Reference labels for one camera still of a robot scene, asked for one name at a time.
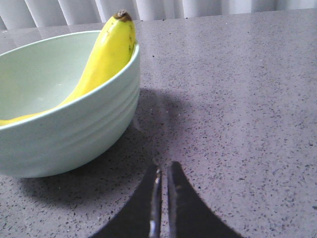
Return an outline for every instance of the ceramic bowl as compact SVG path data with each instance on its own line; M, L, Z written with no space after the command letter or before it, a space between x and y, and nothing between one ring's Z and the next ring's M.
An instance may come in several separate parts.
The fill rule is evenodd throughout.
M0 119L58 105L77 84L100 31L67 34L0 55ZM59 108L0 126L0 174L46 177L75 169L126 130L140 92L140 55L112 79Z

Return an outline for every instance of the countertop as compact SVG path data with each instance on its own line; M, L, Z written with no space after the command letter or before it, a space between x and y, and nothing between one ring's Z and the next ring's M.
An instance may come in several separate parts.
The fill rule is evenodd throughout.
M8 30L0 53L102 24ZM151 160L179 161L245 237L317 237L317 10L136 22L136 114L104 154L47 178L0 176L0 237L86 238L124 205Z

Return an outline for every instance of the yellow banana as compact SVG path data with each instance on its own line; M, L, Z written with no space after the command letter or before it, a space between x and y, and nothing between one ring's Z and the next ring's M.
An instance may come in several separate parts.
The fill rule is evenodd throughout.
M56 107L83 96L117 74L130 61L135 41L135 28L131 16L125 10L120 10L106 22L97 37L77 86ZM34 117L49 110L0 120L0 126Z

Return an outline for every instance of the curtain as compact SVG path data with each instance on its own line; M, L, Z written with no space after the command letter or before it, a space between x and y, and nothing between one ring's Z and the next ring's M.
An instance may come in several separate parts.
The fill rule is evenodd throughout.
M119 9L149 21L316 7L317 0L0 0L0 29L106 22Z

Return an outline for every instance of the white curtain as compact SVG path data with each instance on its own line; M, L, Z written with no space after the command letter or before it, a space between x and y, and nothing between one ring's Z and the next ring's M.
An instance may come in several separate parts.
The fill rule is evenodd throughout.
M0 29L106 22L122 8L148 21L316 7L317 0L0 0Z

